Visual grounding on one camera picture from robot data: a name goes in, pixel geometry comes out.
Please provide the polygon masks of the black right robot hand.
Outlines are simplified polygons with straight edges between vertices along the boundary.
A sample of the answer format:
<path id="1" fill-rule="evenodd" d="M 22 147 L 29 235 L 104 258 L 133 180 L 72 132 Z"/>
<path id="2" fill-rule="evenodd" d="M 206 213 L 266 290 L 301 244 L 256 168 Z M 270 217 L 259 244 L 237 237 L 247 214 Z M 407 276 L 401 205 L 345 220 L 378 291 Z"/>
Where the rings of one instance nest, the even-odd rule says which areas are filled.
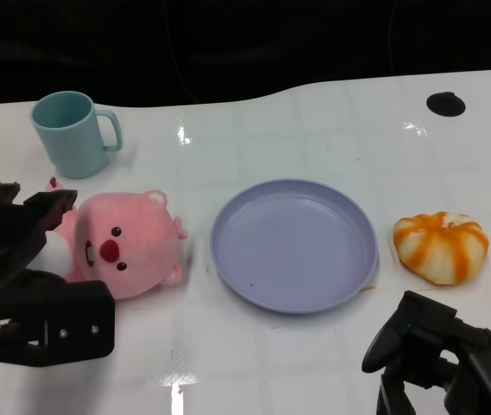
<path id="1" fill-rule="evenodd" d="M 378 414 L 413 414 L 405 384 L 445 391 L 450 414 L 491 414 L 491 330 L 414 291 L 374 337 L 361 369 L 381 371 Z"/>

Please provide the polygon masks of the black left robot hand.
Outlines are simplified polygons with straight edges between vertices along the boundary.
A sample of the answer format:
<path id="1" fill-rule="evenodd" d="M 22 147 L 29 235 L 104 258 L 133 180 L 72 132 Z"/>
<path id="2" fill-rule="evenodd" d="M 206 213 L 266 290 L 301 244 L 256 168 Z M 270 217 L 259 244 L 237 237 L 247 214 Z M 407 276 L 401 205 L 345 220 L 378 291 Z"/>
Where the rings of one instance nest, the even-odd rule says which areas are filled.
<path id="1" fill-rule="evenodd" d="M 29 268 L 77 191 L 39 192 L 16 204 L 20 189 L 0 183 L 0 362 L 49 367 L 106 357 L 115 341 L 107 286 Z"/>

